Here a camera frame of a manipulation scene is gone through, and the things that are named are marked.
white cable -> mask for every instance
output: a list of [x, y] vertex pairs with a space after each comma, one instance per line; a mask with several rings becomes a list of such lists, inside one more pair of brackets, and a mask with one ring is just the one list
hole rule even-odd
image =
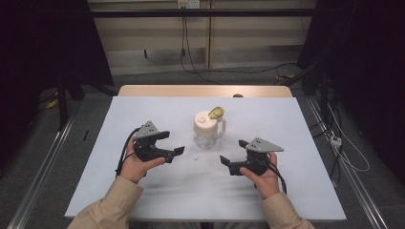
[[339, 129], [340, 133], [342, 133], [343, 137], [346, 138], [346, 139], [349, 141], [349, 143], [354, 147], [354, 149], [356, 149], [356, 151], [357, 151], [357, 152], [364, 158], [364, 160], [366, 161], [366, 163], [367, 163], [367, 169], [359, 169], [359, 168], [355, 167], [354, 165], [352, 165], [352, 164], [347, 160], [346, 155], [345, 155], [345, 156], [342, 156], [342, 155], [339, 153], [339, 150], [338, 150], [335, 146], [332, 146], [332, 147], [334, 147], [334, 148], [336, 149], [336, 153], [339, 154], [339, 155], [342, 157], [342, 160], [345, 161], [347, 164], [349, 164], [353, 169], [355, 169], [355, 170], [357, 170], [357, 171], [359, 171], [359, 172], [367, 172], [367, 171], [369, 171], [369, 170], [370, 170], [369, 161], [368, 161], [368, 160], [366, 159], [366, 157], [361, 153], [361, 151], [349, 140], [349, 138], [345, 135], [345, 133], [343, 133], [342, 129], [341, 129], [340, 126], [339, 126], [339, 123], [337, 122], [336, 116], [334, 116], [333, 110], [331, 109], [331, 107], [330, 107], [329, 104], [328, 104], [328, 108], [330, 109], [331, 115], [333, 116], [333, 119], [334, 119], [334, 121], [335, 121], [335, 123], [336, 123], [336, 126], [337, 126], [337, 128]]

jar lid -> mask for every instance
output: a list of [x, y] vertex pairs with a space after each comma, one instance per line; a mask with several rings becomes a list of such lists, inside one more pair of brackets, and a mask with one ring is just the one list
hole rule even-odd
[[218, 120], [209, 117], [209, 111], [202, 111], [194, 117], [194, 131], [200, 136], [211, 136], [218, 132]]

beige sleeve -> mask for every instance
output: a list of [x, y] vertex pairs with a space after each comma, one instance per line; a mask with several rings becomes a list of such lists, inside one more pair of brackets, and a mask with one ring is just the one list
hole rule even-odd
[[271, 229], [314, 228], [309, 221], [298, 216], [284, 193], [263, 200], [262, 207]]
[[137, 184], [117, 177], [105, 197], [81, 210], [68, 228], [128, 228], [130, 213], [142, 192]]

glass mug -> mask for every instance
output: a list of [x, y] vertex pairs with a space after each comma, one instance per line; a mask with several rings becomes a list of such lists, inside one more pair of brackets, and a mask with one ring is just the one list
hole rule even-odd
[[217, 142], [217, 138], [225, 133], [226, 121], [221, 116], [211, 119], [209, 111], [202, 111], [194, 117], [194, 141], [204, 149], [209, 149]]

white tabletop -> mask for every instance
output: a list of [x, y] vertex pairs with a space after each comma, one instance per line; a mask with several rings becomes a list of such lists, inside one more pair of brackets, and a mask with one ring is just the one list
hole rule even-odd
[[[226, 133], [213, 148], [199, 148], [193, 141], [194, 115], [217, 106], [225, 109]], [[301, 217], [346, 218], [295, 98], [132, 96], [113, 99], [66, 217], [104, 197], [127, 136], [148, 120], [160, 131], [170, 131], [169, 138], [157, 142], [159, 148], [185, 146], [185, 150], [140, 181], [145, 190], [132, 219], [264, 221], [253, 183], [230, 176], [220, 161], [220, 155], [245, 160], [238, 140], [249, 142], [256, 136], [285, 149], [277, 153], [278, 168]]]

